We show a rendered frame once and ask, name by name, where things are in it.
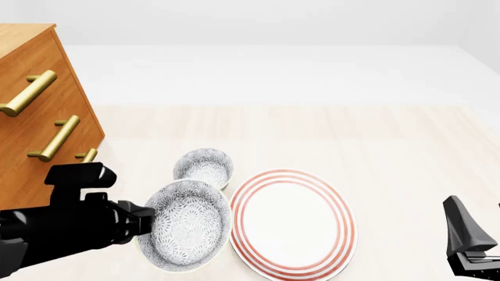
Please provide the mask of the wooden cabinet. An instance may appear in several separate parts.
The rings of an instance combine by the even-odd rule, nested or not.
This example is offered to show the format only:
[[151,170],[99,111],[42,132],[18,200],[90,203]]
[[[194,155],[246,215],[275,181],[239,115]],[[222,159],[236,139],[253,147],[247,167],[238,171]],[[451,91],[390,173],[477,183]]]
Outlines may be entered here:
[[[71,62],[64,50],[61,41],[59,40],[58,34],[55,32],[55,25],[53,24],[26,24],[26,23],[0,23],[0,59],[6,57],[9,53],[12,53],[16,49],[20,48],[24,44],[30,43],[36,37],[39,37],[42,34],[50,32],[54,37],[56,44],[59,46],[59,50],[61,51],[63,58],[66,60],[66,64],[69,67],[71,74],[75,80],[75,83],[81,92],[83,98],[87,100],[88,106],[91,107],[91,103],[89,102],[87,95],[84,93],[84,89],[82,88],[79,79],[77,78],[76,72],[71,65]],[[97,116],[95,115],[94,110],[93,115],[95,117],[95,121],[98,122],[98,125],[101,127]]]

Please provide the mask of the grey patterned bowl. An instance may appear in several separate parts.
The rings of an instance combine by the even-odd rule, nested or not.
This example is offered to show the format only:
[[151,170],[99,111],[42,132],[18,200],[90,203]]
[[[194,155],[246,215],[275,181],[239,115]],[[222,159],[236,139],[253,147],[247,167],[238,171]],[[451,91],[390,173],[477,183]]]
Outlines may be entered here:
[[209,264],[229,240],[230,204],[219,189],[200,180],[176,180],[145,204],[155,210],[152,231],[135,238],[153,266],[187,273]]
[[200,180],[224,191],[234,172],[232,159],[223,151],[201,148],[189,151],[173,167],[174,180]]

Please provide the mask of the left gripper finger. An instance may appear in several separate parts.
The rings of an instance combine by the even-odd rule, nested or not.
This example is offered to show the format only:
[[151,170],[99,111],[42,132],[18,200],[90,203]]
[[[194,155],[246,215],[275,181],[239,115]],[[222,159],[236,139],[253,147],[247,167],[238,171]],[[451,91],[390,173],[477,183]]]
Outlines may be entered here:
[[154,221],[154,216],[132,217],[130,219],[130,234],[132,236],[142,236],[150,233]]
[[128,212],[130,215],[133,215],[135,217],[140,217],[140,218],[153,218],[155,217],[155,209],[154,208],[147,208],[147,207],[141,207],[138,205],[135,205],[134,203],[130,201],[118,201],[117,205]]

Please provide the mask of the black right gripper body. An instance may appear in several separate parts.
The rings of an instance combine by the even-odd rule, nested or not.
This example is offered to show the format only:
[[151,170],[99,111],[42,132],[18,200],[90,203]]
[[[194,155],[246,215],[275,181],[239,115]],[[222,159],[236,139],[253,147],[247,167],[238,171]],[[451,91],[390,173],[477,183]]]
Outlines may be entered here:
[[481,251],[447,250],[447,260],[455,276],[500,277],[500,256]]

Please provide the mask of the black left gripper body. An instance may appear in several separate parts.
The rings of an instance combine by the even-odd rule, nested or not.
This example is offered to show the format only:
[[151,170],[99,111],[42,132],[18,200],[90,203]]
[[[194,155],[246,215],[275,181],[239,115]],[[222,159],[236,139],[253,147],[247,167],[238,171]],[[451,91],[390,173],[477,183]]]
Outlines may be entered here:
[[86,194],[84,203],[91,209],[92,250],[100,250],[110,245],[124,245],[133,238],[130,201],[110,201],[105,192]]

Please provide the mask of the white plate with red rings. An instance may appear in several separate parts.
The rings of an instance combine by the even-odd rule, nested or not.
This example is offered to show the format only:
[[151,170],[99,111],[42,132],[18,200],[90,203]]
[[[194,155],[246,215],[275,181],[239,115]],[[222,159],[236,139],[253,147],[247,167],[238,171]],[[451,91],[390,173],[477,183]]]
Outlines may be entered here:
[[251,176],[230,199],[231,245],[270,281],[331,281],[352,260],[359,231],[338,189],[297,169]]

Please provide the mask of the wooden cabinet drawer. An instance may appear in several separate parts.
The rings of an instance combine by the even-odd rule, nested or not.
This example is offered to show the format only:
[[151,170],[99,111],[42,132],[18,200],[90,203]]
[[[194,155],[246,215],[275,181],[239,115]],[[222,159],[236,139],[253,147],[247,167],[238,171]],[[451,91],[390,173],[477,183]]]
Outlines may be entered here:
[[57,79],[18,116],[0,112],[0,140],[36,125],[51,125],[56,119],[87,114],[73,75],[50,32],[0,59],[0,103],[9,102],[26,88],[30,84],[27,76],[41,75],[46,70],[55,72]]
[[52,187],[44,180],[50,168],[77,163],[75,154],[96,149],[104,138],[94,119],[82,117],[50,162],[27,156],[28,151],[44,149],[59,131],[53,121],[0,131],[0,210],[48,205]]
[[[80,122],[51,161],[27,156],[41,151],[61,131],[55,121],[77,116]],[[18,116],[0,112],[0,186],[21,187],[28,180],[42,183],[52,165],[72,163],[74,155],[100,145],[104,135],[92,108],[75,84],[50,86]]]

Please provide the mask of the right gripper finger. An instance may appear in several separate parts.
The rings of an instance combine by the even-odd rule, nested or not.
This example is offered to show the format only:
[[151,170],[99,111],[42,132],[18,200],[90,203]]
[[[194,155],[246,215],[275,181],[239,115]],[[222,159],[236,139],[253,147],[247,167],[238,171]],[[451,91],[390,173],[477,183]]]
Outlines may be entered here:
[[448,230],[446,254],[485,252],[498,245],[481,229],[457,196],[446,198],[443,207]]

